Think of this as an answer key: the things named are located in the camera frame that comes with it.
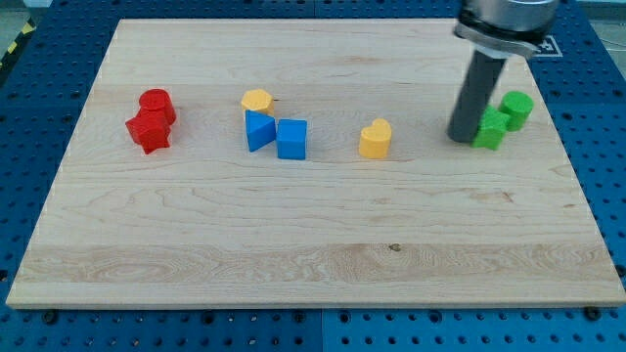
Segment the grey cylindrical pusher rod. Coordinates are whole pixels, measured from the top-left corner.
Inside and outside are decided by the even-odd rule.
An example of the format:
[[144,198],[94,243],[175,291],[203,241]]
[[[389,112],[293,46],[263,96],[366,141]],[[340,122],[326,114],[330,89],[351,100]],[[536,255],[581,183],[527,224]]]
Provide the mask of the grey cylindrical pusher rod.
[[475,49],[447,127],[457,143],[472,142],[506,60],[492,58]]

